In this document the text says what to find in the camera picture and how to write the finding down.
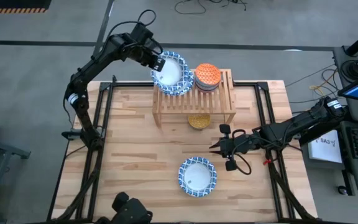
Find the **black metal frame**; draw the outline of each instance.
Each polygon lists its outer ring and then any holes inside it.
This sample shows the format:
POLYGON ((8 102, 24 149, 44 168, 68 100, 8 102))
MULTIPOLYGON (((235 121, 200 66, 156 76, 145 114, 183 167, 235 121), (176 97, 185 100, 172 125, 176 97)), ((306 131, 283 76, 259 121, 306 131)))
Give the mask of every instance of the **black metal frame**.
MULTIPOLYGON (((102 130, 103 148, 104 148, 104 141, 105 141, 105 130, 107 130, 107 126, 108 126, 109 110, 111 109, 112 93, 113 93, 114 88, 115 87, 145 87, 145 86, 153 87, 153 85, 154 84, 152 82, 118 82, 116 80, 115 76, 113 76, 112 82, 102 82, 100 84, 99 95, 98 95, 98 100, 96 103, 96 110, 95 110, 94 119, 93 119, 93 126, 94 127, 98 126, 99 114, 101 111, 103 95, 104 95, 105 91, 108 91, 108 93, 107 93, 108 100, 106 102, 106 109, 105 109, 104 118, 103 118, 103 130, 102 130)), ((263 90, 265 93, 265 99, 266 99, 267 110, 268 110, 270 122, 271 123, 275 122, 273 105, 272 105, 272 101, 270 99, 269 86, 268 86, 267 82, 234 82, 234 86, 249 86, 249 87, 254 88, 261 125, 266 124, 264 109, 263 109, 263 105, 262 105, 262 98, 260 95, 260 91, 263 90)), ((88 150, 87 155, 86 155, 86 160, 85 160, 85 167, 84 167, 84 173, 83 173, 83 179, 81 182, 81 187, 89 178, 89 172, 91 171, 92 156, 93 156, 93 152, 88 150)), ((267 151, 267 157, 269 157, 267 159, 272 158, 272 154, 270 151, 267 151)), ((101 161, 102 158, 103 158, 103 149, 98 152, 96 159, 101 161)), ((97 178, 95 178, 95 180, 93 182, 93 186, 92 186, 92 190, 91 190, 91 198, 89 201, 89 210, 88 210, 88 214, 87 214, 86 218, 83 218, 83 214, 82 214, 83 203, 84 203, 84 200, 82 200, 81 203, 77 207, 75 219, 73 219, 73 220, 58 220, 58 221, 52 220, 52 212, 53 212, 53 208, 55 206, 55 200, 56 200, 57 191, 58 191, 58 187, 60 184, 60 178, 62 176, 64 164, 65 164, 65 160, 63 160, 63 162, 62 162, 62 167, 60 169, 60 175, 59 175, 59 179, 58 179, 58 182, 57 182, 57 185, 55 188, 55 193, 53 195, 53 199, 51 202, 50 210, 49 210, 48 217, 47 217, 47 222, 62 223, 62 224, 63 223, 70 224, 70 223, 74 223, 74 222, 75 223, 91 222, 93 219, 94 207, 95 207, 95 203, 96 203, 96 194, 98 191, 99 176, 97 176, 97 178)), ((280 175, 282 176, 282 179, 285 182, 285 184, 287 184, 287 186, 288 186, 287 172, 285 170, 284 160, 282 159, 282 157, 278 160, 278 165, 280 168, 280 175)), ((281 205, 281 201, 280 201, 280 195, 278 193, 277 183, 272 178, 272 172, 273 172, 273 169, 275 169, 274 164, 269 163, 268 169, 269 169, 269 174, 270 174, 270 180, 272 183, 273 199, 274 199, 274 204, 275 204, 275 208, 276 208, 276 212, 277 212, 277 220, 281 220, 284 217, 283 217, 282 205, 281 205)), ((294 211, 293 205, 290 203, 287 196, 285 198, 286 198, 286 202, 287 202, 289 218, 294 219, 295 211, 294 211)))

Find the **concrete floor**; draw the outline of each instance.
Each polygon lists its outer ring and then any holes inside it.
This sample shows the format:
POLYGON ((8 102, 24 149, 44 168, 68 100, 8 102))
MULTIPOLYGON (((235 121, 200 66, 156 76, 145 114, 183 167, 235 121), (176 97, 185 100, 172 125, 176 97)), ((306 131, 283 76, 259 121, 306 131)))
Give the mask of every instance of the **concrete floor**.
MULTIPOLYGON (((244 12, 240 4, 221 8, 201 0, 207 13, 191 16, 177 14, 176 2, 116 0, 108 30, 117 22, 137 19, 144 9, 154 9, 157 20, 150 30, 165 43, 331 47, 358 38, 358 1, 250 0, 244 12)), ((54 0, 45 14, 0 15, 0 40, 96 41, 107 3, 54 0)), ((185 11, 197 5, 188 2, 180 7, 185 11)), ((122 26, 116 32, 131 28, 122 26)), ((171 50, 184 55, 190 67, 209 62, 231 68, 235 80, 290 83, 334 63, 331 52, 171 50)), ((28 161, 11 162, 0 188, 0 210, 9 223, 41 222, 47 217, 67 145, 60 133, 70 128, 62 108, 63 93, 70 75, 89 60, 92 51, 92 47, 0 45, 0 140, 32 151, 28 161)), ((119 80, 150 79, 149 69, 126 61, 110 65, 95 80, 110 80, 113 74, 119 80)), ((317 74, 288 87, 290 101, 317 98, 308 88, 320 83, 317 74)), ((313 104, 291 108, 305 110, 313 104)), ((343 184, 340 171, 307 170, 319 217, 358 223, 358 192, 355 197, 336 193, 335 186, 343 184)))

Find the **table leg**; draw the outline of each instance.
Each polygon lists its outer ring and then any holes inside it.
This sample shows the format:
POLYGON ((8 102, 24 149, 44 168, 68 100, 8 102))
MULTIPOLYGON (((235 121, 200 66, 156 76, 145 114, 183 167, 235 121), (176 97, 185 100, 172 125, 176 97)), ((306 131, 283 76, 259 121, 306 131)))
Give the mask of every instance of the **table leg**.
POLYGON ((229 115, 229 118, 227 119, 226 124, 230 124, 230 123, 231 123, 231 121, 232 121, 233 118, 234 118, 234 115, 235 115, 235 114, 230 114, 230 115, 229 115))
POLYGON ((161 128, 161 115, 157 113, 153 113, 155 125, 157 125, 158 128, 161 128))

